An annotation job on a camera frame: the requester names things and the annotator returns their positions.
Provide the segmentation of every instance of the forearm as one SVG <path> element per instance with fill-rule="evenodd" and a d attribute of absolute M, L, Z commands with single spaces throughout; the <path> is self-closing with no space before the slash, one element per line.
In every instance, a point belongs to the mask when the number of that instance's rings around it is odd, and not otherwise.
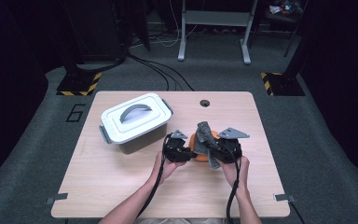
<path fill-rule="evenodd" d="M 133 223 L 139 212 L 149 197 L 154 183 L 146 181 L 138 190 L 136 190 L 129 198 L 110 211 L 100 222 L 100 224 L 117 223 L 128 224 Z"/>
<path fill-rule="evenodd" d="M 245 188 L 238 188 L 235 196 L 240 208 L 241 224 L 261 223 L 261 220 L 252 204 L 249 191 Z"/>

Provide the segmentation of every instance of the orange object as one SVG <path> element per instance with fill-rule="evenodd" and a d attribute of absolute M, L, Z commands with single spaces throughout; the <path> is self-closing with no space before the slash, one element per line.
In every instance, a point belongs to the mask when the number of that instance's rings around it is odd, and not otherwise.
<path fill-rule="evenodd" d="M 214 138 L 219 138 L 219 136 L 217 135 L 217 132 L 215 132 L 215 131 L 211 131 L 211 133 L 212 133 L 212 136 L 214 137 Z M 192 151 L 192 152 L 194 152 L 194 140 L 195 140 L 195 138 L 196 138 L 196 134 L 195 133 L 193 133 L 193 134 L 191 134 L 191 137 L 190 137 L 190 141 L 188 142 L 188 146 L 190 147 L 190 150 Z M 208 161 L 208 155 L 197 155 L 197 157 L 196 157 L 196 161 Z"/>

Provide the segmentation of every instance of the gray carpet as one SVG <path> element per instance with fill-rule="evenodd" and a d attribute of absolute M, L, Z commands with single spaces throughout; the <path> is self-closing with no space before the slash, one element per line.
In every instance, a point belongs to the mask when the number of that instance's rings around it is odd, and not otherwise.
<path fill-rule="evenodd" d="M 140 58 L 176 69 L 195 91 L 249 91 L 255 97 L 283 187 L 297 198 L 306 223 L 358 223 L 358 169 L 328 131 L 301 76 L 303 97 L 268 96 L 261 72 L 283 72 L 287 38 L 258 35 L 250 50 L 252 64 L 244 65 L 238 35 L 199 36 L 187 42 L 186 60 L 177 61 L 179 42 L 170 48 L 152 44 L 131 49 Z M 89 64 L 84 67 L 98 67 Z M 87 117 L 91 96 L 58 96 L 65 72 L 47 73 L 46 97 L 20 142 L 0 169 L 0 223 L 64 223 L 50 215 L 48 197 L 61 185 L 76 141 Z M 170 72 L 185 91 L 179 76 Z M 103 72 L 96 91 L 165 91 L 165 80 L 128 58 Z M 171 81 L 170 91 L 174 91 Z M 79 122 L 65 122 L 75 104 L 84 111 Z M 263 218 L 264 223 L 300 223 L 295 211 L 285 218 Z M 69 223 L 97 223 L 98 219 L 71 219 Z"/>

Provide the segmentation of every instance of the person's right hand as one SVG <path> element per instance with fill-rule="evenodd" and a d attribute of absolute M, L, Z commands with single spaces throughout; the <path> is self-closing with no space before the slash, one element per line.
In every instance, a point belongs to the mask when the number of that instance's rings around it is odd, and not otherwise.
<path fill-rule="evenodd" d="M 235 163 L 223 163 L 217 160 L 220 163 L 220 166 L 225 173 L 226 180 L 228 184 L 232 187 L 234 185 L 235 180 L 237 179 L 237 169 L 235 167 Z M 238 159 L 238 165 L 240 168 L 240 176 L 239 176 L 239 189 L 248 189 L 248 172 L 249 172 L 249 160 L 248 158 L 242 156 Z"/>

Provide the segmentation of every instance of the yellow and black hazard tape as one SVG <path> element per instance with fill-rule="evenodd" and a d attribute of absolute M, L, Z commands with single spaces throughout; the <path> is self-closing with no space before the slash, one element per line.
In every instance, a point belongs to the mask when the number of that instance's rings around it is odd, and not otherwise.
<path fill-rule="evenodd" d="M 66 96 L 78 96 L 78 95 L 92 95 L 95 88 L 97 87 L 98 81 L 100 80 L 101 73 L 95 75 L 94 79 L 92 80 L 91 85 L 87 91 L 57 91 L 57 95 L 66 95 Z"/>
<path fill-rule="evenodd" d="M 264 87 L 266 88 L 268 95 L 274 95 L 274 92 L 272 91 L 271 85 L 269 84 L 268 76 L 281 76 L 282 73 L 261 73 L 261 77 L 263 78 Z"/>

